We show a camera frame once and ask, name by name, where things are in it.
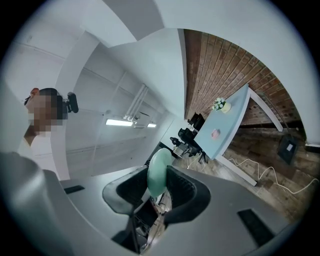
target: fisheye lens view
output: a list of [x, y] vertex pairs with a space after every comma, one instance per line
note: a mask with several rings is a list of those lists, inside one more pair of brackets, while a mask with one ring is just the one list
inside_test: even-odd
[[14, 250], [284, 252], [318, 193], [320, 92], [280, 8], [47, 0], [26, 17], [0, 65]]

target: black slot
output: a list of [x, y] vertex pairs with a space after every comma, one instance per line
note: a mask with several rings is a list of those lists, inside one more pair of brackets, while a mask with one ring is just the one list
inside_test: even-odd
[[274, 237], [268, 227], [251, 209], [238, 211], [237, 214], [259, 247]]
[[83, 186], [77, 185], [77, 186], [71, 186], [71, 187], [67, 187], [64, 189], [65, 193], [67, 195], [74, 193], [74, 192], [78, 192], [80, 190], [84, 190], [85, 188]]

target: white desk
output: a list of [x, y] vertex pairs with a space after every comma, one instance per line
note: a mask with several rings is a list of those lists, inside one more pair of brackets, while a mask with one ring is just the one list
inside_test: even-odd
[[[228, 148], [244, 118], [250, 98], [262, 108], [276, 128], [282, 132], [283, 127], [272, 110], [249, 88], [248, 84], [245, 84], [226, 99], [227, 102], [232, 104], [231, 109], [227, 113], [222, 113], [220, 110], [211, 111], [194, 140], [209, 158], [212, 160], [217, 159], [220, 163], [230, 168], [251, 185], [255, 186], [257, 182], [252, 177], [223, 157], [223, 153]], [[220, 132], [219, 137], [216, 139], [211, 138], [211, 133], [214, 129], [219, 130]]]

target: white ceiling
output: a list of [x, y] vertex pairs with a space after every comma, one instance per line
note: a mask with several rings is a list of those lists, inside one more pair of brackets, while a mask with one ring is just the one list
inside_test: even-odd
[[178, 29], [164, 28], [137, 42], [111, 48], [107, 52], [145, 83], [168, 111], [180, 118], [185, 113], [186, 79], [184, 37]]

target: floor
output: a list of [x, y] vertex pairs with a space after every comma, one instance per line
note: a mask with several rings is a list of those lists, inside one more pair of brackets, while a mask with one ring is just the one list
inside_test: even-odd
[[[306, 152], [304, 150], [303, 137], [298, 132], [293, 131], [294, 137], [298, 139], [299, 147], [292, 164], [287, 165], [277, 155], [277, 148], [281, 139], [280, 135], [282, 133], [275, 129], [271, 129], [271, 131], [268, 129], [265, 132], [263, 132], [263, 129], [256, 131], [240, 129], [226, 150], [224, 157], [228, 160], [234, 159], [237, 164], [246, 159], [258, 162], [260, 164], [260, 176], [266, 168], [273, 166], [279, 184], [296, 192], [308, 185], [314, 178], [319, 178], [320, 155]], [[183, 159], [177, 159], [173, 165], [186, 168], [196, 158], [196, 156], [186, 156]], [[269, 169], [258, 180], [258, 165], [256, 163], [246, 161], [239, 167], [257, 181], [256, 186], [250, 185], [216, 160], [209, 159], [206, 165], [195, 161], [190, 166], [190, 169], [241, 184], [285, 216], [291, 223], [299, 220], [304, 215], [315, 190], [319, 186], [319, 182], [314, 181], [300, 193], [291, 194], [276, 184], [272, 170]]]

